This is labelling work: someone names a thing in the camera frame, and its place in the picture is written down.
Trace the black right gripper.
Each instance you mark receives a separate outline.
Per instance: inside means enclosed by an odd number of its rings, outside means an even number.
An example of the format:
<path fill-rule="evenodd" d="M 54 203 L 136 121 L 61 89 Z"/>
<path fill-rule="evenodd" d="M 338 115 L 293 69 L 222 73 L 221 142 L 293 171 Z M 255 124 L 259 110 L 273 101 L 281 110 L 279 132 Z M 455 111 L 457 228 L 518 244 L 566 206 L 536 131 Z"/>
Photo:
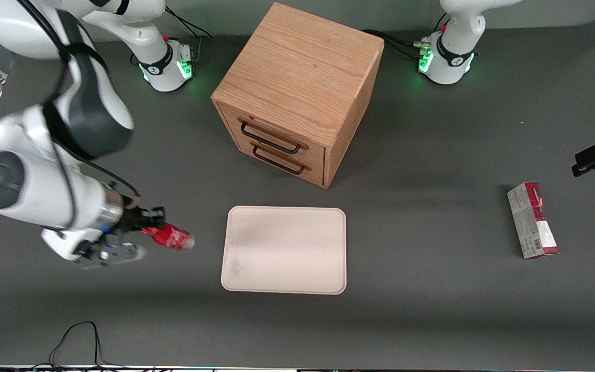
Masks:
<path fill-rule="evenodd" d="M 123 237 L 131 231 L 160 231 L 166 227 L 165 207 L 142 209 L 124 209 L 120 221 L 116 224 L 116 236 L 122 241 Z"/>

